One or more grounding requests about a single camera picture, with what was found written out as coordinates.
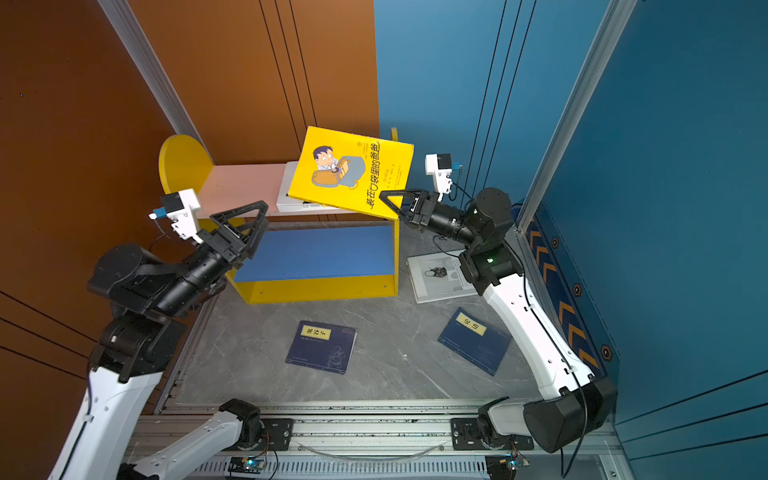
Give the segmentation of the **white book with brown bars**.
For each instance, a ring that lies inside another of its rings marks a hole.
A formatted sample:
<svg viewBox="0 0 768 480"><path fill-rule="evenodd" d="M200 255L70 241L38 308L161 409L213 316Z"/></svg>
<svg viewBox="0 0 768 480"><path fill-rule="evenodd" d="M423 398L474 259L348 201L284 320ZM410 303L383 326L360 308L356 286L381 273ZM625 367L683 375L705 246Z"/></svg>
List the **white book with brown bars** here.
<svg viewBox="0 0 768 480"><path fill-rule="evenodd" d="M278 198L276 201L277 210L281 214L347 214L347 210L325 206L317 203L294 199L288 195L289 189L296 173L298 161L288 162L286 164Z"/></svg>

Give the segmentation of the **yellow cartoon cover book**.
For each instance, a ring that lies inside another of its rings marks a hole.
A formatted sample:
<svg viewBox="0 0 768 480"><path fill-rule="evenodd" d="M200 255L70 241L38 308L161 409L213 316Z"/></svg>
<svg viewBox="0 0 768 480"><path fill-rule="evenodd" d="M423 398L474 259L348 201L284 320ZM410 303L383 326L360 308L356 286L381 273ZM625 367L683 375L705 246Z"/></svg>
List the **yellow cartoon cover book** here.
<svg viewBox="0 0 768 480"><path fill-rule="evenodd" d="M288 195L363 215L394 220L382 190L404 190L414 146L310 126Z"/></svg>

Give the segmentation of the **dark blue book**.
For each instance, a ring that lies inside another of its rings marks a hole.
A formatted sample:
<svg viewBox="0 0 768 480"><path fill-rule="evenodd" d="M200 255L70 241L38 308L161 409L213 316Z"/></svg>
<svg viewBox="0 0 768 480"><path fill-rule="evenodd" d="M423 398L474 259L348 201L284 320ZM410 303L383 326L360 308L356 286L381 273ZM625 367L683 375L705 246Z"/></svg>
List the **dark blue book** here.
<svg viewBox="0 0 768 480"><path fill-rule="evenodd" d="M495 376L511 344L509 333L487 326L464 309L456 310L438 342L490 376Z"/></svg>
<svg viewBox="0 0 768 480"><path fill-rule="evenodd" d="M344 375L354 349L355 329L303 320L299 323L285 362Z"/></svg>

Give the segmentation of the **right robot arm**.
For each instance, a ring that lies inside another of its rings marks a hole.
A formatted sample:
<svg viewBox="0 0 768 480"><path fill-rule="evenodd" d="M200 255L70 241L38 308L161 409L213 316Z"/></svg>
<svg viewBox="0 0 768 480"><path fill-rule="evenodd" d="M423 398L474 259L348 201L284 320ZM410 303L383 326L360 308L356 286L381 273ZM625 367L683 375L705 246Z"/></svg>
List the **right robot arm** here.
<svg viewBox="0 0 768 480"><path fill-rule="evenodd" d="M462 275L504 321L527 360L541 397L527 404L508 398L478 411L483 441L504 446L528 436L548 453L600 428L614 410L618 389L584 363L547 317L530 289L522 260L506 240L513 225L509 196L482 190L460 210L426 190L383 190L380 200L409 227L464 245Z"/></svg>

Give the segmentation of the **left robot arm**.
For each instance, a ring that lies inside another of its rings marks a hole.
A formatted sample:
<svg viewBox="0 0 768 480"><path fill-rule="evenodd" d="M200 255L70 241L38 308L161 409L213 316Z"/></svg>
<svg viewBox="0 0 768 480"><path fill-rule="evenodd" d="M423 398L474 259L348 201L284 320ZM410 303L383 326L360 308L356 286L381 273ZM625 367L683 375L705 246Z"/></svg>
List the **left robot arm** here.
<svg viewBox="0 0 768 480"><path fill-rule="evenodd" d="M227 447L262 438L258 407L225 402L202 425L136 462L125 461L143 408L180 342L180 318L218 295L227 274L252 258L269 225L257 201L212 215L213 231L197 233L196 249L169 264L137 244L119 245L97 263L87 288L111 303L89 360L87 389L52 479L183 479Z"/></svg>

